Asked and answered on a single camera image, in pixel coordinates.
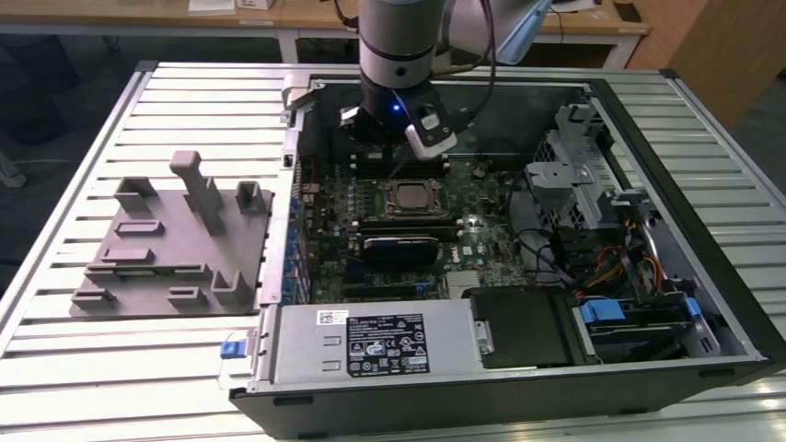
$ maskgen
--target motherboard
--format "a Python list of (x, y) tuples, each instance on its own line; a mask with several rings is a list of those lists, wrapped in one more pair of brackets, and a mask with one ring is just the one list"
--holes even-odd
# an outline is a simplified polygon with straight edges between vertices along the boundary
[(515, 173), (492, 166), (484, 157), (305, 163), (310, 304), (528, 283), (505, 210)]

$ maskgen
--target red cable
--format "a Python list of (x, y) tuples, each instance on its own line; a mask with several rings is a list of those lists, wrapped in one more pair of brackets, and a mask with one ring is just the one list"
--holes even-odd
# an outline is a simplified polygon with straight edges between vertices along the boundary
[(608, 246), (604, 247), (600, 250), (600, 253), (597, 254), (597, 265), (593, 268), (593, 272), (597, 273), (600, 272), (600, 267), (603, 267), (603, 256), (605, 255), (607, 252), (612, 251), (612, 250), (617, 250), (620, 249), (623, 246)]

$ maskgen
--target gray block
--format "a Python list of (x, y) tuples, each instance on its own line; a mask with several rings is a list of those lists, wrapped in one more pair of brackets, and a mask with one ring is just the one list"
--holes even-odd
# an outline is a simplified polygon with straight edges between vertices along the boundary
[(185, 192), (156, 191), (146, 178), (120, 183), (121, 207), (73, 293), (72, 317), (232, 315), (253, 307), (272, 194), (253, 181), (217, 191), (193, 172), (197, 156), (176, 157), (192, 180)]

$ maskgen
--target barcode sticker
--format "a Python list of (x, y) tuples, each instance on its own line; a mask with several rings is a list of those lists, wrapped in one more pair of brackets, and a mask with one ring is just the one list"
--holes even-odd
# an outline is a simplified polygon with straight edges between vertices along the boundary
[(348, 310), (317, 310), (316, 325), (346, 324)]

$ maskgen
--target blue connector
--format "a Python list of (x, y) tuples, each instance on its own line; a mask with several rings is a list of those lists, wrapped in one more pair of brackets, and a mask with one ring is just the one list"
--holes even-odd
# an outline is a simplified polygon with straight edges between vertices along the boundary
[(692, 319), (700, 317), (700, 306), (699, 306), (699, 303), (696, 302), (695, 298), (685, 297), (685, 308), (687, 308), (687, 313), (689, 313), (689, 317)]
[(294, 290), (294, 281), (292, 281), (292, 278), (284, 278), (284, 282), (281, 283), (281, 290), (284, 290), (285, 293), (289, 293)]

